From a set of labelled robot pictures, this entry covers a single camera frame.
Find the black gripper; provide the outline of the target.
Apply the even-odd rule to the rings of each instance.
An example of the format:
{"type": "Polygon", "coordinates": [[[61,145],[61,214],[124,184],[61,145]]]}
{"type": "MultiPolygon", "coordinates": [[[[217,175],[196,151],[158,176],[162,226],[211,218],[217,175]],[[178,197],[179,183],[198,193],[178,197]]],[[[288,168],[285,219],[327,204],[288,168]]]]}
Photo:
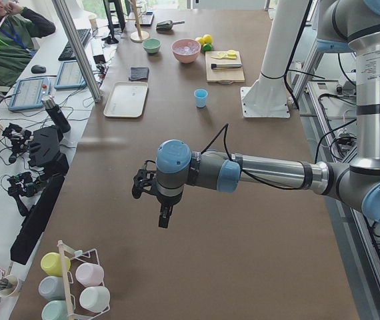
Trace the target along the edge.
{"type": "Polygon", "coordinates": [[[160,191],[157,192],[157,200],[161,205],[158,227],[168,228],[173,206],[180,202],[182,195],[183,192],[180,192],[176,195],[164,195],[160,191]]]}

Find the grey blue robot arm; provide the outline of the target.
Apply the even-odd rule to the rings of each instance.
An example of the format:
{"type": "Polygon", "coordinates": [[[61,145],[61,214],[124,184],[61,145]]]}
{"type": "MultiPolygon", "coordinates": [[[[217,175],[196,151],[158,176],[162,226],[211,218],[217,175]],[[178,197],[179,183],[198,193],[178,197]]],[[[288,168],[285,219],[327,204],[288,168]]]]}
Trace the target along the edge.
{"type": "Polygon", "coordinates": [[[356,54],[355,158],[348,164],[310,164],[195,152],[182,141],[166,141],[156,158],[160,227],[168,226],[185,185],[232,192],[238,182],[250,180],[278,188],[310,189],[380,223],[380,1],[322,1],[317,40],[343,43],[356,54]]]}

